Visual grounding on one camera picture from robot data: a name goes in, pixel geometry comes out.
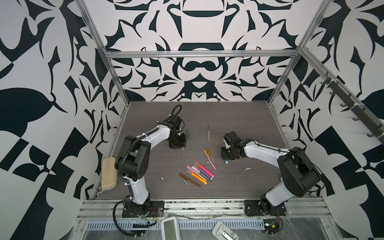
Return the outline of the green pen pink cap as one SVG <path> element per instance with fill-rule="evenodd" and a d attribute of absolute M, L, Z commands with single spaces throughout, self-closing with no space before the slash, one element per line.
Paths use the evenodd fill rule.
<path fill-rule="evenodd" d="M 212 181 L 209 177 L 207 177 L 205 174 L 203 174 L 203 172 L 201 172 L 201 171 L 200 171 L 198 168 L 196 168 L 195 166 L 192 166 L 192 168 L 194 168 L 195 170 L 199 171 L 200 174 L 203 175 L 203 176 L 207 179 L 207 181 L 209 181 L 209 182 Z"/>

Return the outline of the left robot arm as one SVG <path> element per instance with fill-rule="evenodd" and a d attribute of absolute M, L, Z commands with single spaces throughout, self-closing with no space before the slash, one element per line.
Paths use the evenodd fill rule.
<path fill-rule="evenodd" d="M 131 200 L 135 205 L 144 206 L 150 201 L 146 188 L 145 174 L 149 167 L 151 150 L 163 141 L 170 149 L 186 147 L 187 137 L 182 133 L 184 121 L 179 116 L 181 105 L 176 105 L 168 117 L 150 131 L 138 136 L 127 136 L 123 141 L 115 163 L 118 180 L 128 184 Z"/>

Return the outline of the pink highlighter marker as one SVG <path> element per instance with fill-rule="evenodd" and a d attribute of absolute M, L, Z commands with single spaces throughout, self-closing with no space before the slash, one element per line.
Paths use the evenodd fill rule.
<path fill-rule="evenodd" d="M 195 162 L 195 165 L 196 165 L 197 167 L 199 167 L 202 171 L 204 171 L 205 173 L 207 173 L 207 174 L 210 176 L 211 179 L 214 177 L 214 175 L 213 175 L 210 171 L 208 171 L 206 168 L 204 168 L 204 167 L 203 167 L 201 164 L 199 164 L 198 162 Z"/>

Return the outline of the cream pen purple cap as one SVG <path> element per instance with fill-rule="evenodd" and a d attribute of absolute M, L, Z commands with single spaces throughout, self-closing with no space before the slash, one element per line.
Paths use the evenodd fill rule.
<path fill-rule="evenodd" d="M 192 168 L 190 166 L 187 166 L 187 169 L 190 170 L 191 172 L 193 172 L 194 174 L 196 174 L 198 177 L 200 177 L 203 180 L 207 181 L 207 179 L 203 175 L 201 175 L 199 171 L 195 170 L 194 168 Z"/>

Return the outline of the small circuit board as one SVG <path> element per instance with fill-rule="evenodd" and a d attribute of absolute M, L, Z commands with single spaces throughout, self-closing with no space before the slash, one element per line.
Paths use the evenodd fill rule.
<path fill-rule="evenodd" d="M 275 235 L 279 233 L 283 227 L 284 221 L 280 217 L 276 217 L 275 219 L 265 219 L 263 233 L 267 235 Z"/>

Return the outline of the beige sponge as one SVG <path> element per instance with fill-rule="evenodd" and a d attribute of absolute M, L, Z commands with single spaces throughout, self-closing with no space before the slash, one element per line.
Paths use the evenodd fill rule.
<path fill-rule="evenodd" d="M 110 191 L 118 184 L 118 170 L 115 168 L 116 158 L 109 157 L 102 161 L 101 187 L 103 191 Z"/>

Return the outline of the purple highlighter marker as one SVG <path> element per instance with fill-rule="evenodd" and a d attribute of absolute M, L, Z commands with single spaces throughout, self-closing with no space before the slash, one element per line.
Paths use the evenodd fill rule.
<path fill-rule="evenodd" d="M 194 166 L 196 167 L 196 168 L 198 168 L 201 172 L 203 172 L 203 174 L 205 174 L 207 177 L 209 177 L 210 178 L 210 176 L 207 174 L 207 173 L 205 173 L 204 171 L 202 171 L 199 167 L 197 167 L 195 164 L 194 164 Z"/>

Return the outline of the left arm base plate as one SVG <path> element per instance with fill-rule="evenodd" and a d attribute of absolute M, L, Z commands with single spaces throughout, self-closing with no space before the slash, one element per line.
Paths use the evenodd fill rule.
<path fill-rule="evenodd" d="M 156 217 L 157 214 L 162 214 L 164 211 L 164 201 L 146 201 L 143 205 L 136 203 L 124 203 L 124 209 L 122 213 L 123 218 L 136 218 L 140 216 L 144 217 Z"/>

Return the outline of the white grey device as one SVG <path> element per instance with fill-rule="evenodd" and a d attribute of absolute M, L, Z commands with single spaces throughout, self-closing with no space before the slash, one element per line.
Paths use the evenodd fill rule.
<path fill-rule="evenodd" d="M 238 235 L 221 221 L 217 221 L 215 224 L 212 230 L 212 235 L 217 240 L 239 240 Z"/>

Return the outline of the orange highlighter marker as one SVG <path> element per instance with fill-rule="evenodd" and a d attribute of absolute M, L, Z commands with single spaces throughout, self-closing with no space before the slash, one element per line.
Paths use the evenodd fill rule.
<path fill-rule="evenodd" d="M 197 179 L 199 182 L 201 182 L 202 184 L 206 185 L 207 184 L 207 181 L 201 177 L 199 177 L 197 174 L 193 173 L 192 171 L 190 170 L 186 170 L 187 173 L 189 173 L 192 177 L 194 177 L 195 179 Z"/>

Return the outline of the white tablet device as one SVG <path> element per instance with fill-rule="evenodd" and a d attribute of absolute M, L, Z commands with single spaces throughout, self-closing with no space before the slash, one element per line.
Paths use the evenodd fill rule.
<path fill-rule="evenodd" d="M 181 240 L 179 224 L 176 217 L 168 217 L 161 221 L 162 240 Z"/>

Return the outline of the black coat hook rail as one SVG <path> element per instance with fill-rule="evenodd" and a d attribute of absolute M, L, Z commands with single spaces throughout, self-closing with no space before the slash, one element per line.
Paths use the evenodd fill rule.
<path fill-rule="evenodd" d="M 337 96 L 342 103 L 341 108 L 352 111 L 355 117 L 353 121 L 362 122 L 362 124 L 370 131 L 368 138 L 376 138 L 384 145 L 384 122 L 380 120 L 358 97 L 349 90 L 346 85 L 330 72 L 326 72 L 326 78 L 322 82 L 322 86 L 331 89 L 330 95 L 332 102 L 334 96 Z"/>

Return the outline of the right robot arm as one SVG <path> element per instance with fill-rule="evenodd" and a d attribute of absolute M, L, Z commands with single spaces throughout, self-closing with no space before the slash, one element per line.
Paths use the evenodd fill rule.
<path fill-rule="evenodd" d="M 280 170 L 281 182 L 260 197 L 258 208 L 262 214 L 270 214 L 293 197 L 303 197 L 322 180 L 321 171 L 301 148 L 274 148 L 256 140 L 242 140 L 235 132 L 225 134 L 223 139 L 223 160 L 257 159 Z"/>

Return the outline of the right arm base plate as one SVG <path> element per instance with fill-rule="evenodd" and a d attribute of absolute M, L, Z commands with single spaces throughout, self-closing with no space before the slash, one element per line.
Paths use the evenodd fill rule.
<path fill-rule="evenodd" d="M 248 217 L 254 216 L 285 216 L 286 207 L 284 203 L 273 206 L 267 200 L 245 200 L 244 213 Z"/>

